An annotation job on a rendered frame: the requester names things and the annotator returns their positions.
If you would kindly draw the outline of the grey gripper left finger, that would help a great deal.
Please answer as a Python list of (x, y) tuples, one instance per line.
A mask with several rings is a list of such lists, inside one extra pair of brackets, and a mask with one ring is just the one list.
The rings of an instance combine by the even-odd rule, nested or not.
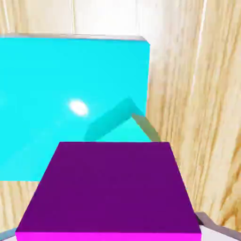
[(0, 233), (0, 241), (15, 237), (16, 228), (9, 229)]

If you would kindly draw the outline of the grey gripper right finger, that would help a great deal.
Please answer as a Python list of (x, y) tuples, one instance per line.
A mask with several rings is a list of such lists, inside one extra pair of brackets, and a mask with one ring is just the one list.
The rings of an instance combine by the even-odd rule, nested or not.
[(201, 229), (201, 241), (241, 241), (241, 233), (215, 224), (204, 212), (196, 212)]

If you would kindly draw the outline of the small magenta cube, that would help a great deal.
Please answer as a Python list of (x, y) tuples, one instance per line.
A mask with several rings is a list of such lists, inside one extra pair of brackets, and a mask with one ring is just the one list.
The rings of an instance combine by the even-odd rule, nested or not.
[(17, 241), (201, 241), (170, 144), (61, 142)]

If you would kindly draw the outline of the large cyan box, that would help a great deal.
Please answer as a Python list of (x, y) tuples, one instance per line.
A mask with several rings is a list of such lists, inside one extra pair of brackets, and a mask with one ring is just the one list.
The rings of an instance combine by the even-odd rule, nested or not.
[(39, 181), (62, 141), (130, 98), (146, 112), (142, 37), (0, 35), (0, 181)]

